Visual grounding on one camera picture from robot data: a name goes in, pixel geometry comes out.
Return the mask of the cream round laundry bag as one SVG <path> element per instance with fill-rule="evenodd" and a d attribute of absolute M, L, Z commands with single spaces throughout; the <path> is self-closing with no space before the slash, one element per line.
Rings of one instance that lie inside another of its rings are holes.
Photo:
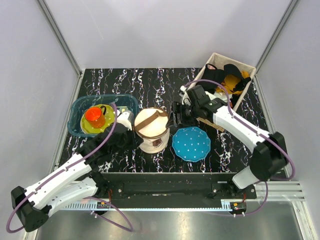
<path fill-rule="evenodd" d="M 164 150 L 169 142 L 170 128 L 166 127 L 168 113 L 162 108 L 143 108 L 134 120 L 134 130 L 143 142 L 139 148 L 147 154 Z"/>

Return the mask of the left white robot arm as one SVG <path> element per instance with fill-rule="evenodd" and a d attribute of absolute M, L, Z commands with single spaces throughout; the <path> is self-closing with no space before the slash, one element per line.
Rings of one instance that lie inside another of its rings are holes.
<path fill-rule="evenodd" d="M 22 229 L 32 232 L 40 228 L 54 213 L 73 202 L 89 197 L 112 197 L 113 184 L 99 172 L 99 166 L 112 153 L 137 148 L 143 142 L 134 130 L 121 123 L 108 127 L 90 140 L 62 166 L 35 184 L 11 191 L 14 215 Z"/>

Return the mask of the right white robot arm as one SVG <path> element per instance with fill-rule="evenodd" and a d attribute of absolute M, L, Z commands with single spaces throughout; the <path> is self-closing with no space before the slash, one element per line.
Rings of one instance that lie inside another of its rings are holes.
<path fill-rule="evenodd" d="M 247 167 L 236 173 L 227 185 L 228 195 L 239 198 L 245 188 L 257 182 L 271 179 L 290 161 L 284 136 L 269 133 L 253 125 L 231 109 L 228 99 L 221 99 L 206 92 L 201 85 L 180 88 L 181 101 L 171 106 L 167 126 L 192 126 L 204 120 L 227 130 L 240 140 L 252 153 Z"/>

